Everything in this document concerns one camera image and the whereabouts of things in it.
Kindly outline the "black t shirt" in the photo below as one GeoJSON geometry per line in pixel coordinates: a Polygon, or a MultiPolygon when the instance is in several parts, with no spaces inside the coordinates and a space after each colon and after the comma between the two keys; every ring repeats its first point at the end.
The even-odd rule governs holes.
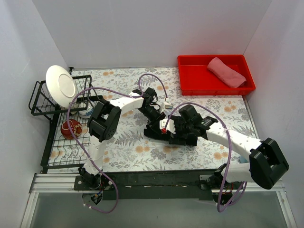
{"type": "Polygon", "coordinates": [[[149,120],[146,128],[144,129],[144,135],[148,138],[165,141],[172,145],[188,145],[197,146],[198,137],[194,133],[186,132],[185,121],[180,116],[172,116],[171,120],[175,124],[175,134],[167,131],[162,133],[160,129],[160,121],[165,119],[165,114],[162,114],[156,120],[149,120]]]}

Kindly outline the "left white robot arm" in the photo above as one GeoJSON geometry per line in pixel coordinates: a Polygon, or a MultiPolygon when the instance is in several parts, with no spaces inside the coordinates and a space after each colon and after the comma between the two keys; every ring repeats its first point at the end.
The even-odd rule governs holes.
{"type": "Polygon", "coordinates": [[[82,182],[91,190],[100,187],[103,156],[108,140],[117,130],[120,117],[134,109],[138,109],[147,119],[148,124],[144,129],[144,135],[152,139],[164,139],[159,122],[165,118],[165,114],[153,107],[157,94],[154,89],[147,88],[142,97],[137,97],[139,90],[133,90],[128,97],[112,101],[101,99],[97,102],[95,110],[87,123],[90,134],[90,146],[87,160],[83,167],[79,168],[82,182]]]}

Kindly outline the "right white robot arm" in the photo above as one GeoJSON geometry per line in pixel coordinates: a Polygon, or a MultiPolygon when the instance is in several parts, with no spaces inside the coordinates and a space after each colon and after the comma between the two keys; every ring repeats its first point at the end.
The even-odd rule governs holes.
{"type": "Polygon", "coordinates": [[[174,108],[185,119],[186,129],[227,147],[229,153],[236,152],[247,160],[247,163],[235,165],[228,161],[226,166],[218,169],[215,184],[219,188],[225,189],[232,182],[254,182],[269,190],[289,170],[289,164],[275,140],[260,140],[230,130],[216,114],[205,122],[195,106],[194,102],[185,102],[174,108]]]}

